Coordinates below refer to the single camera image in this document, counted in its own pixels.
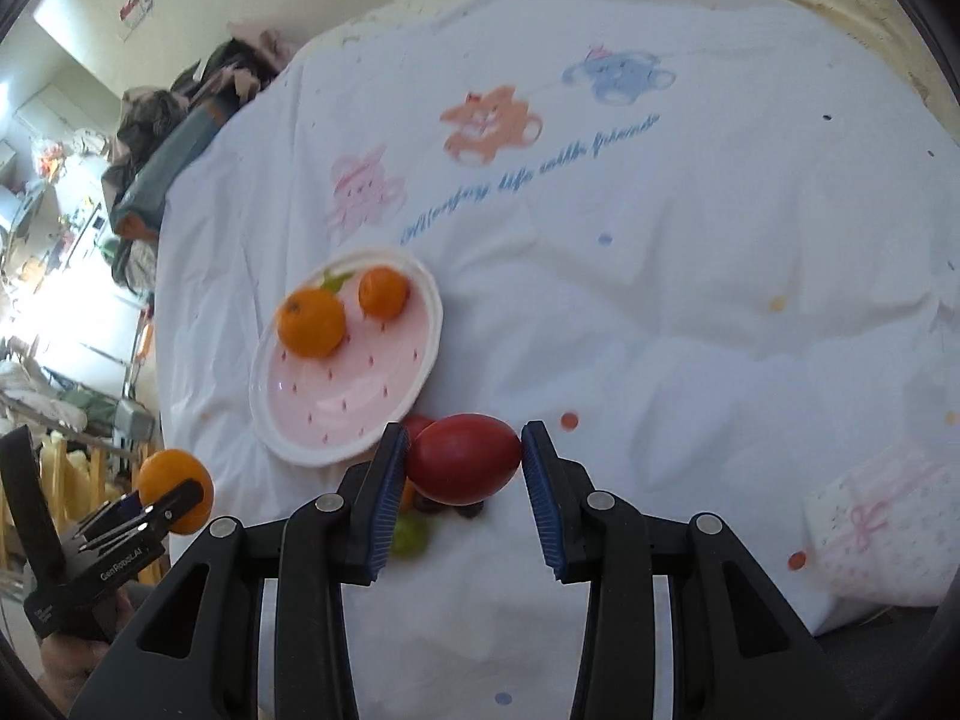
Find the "person's left hand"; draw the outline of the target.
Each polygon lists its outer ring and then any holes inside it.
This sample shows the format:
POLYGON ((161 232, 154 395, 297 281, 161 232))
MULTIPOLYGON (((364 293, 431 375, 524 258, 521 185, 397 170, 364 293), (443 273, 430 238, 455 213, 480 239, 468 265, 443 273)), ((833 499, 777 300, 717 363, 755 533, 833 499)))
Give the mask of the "person's left hand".
POLYGON ((61 632, 49 635, 39 645, 43 672, 37 684, 47 699, 64 715, 82 692, 93 671, 106 658, 110 645, 102 640, 86 640, 61 632))

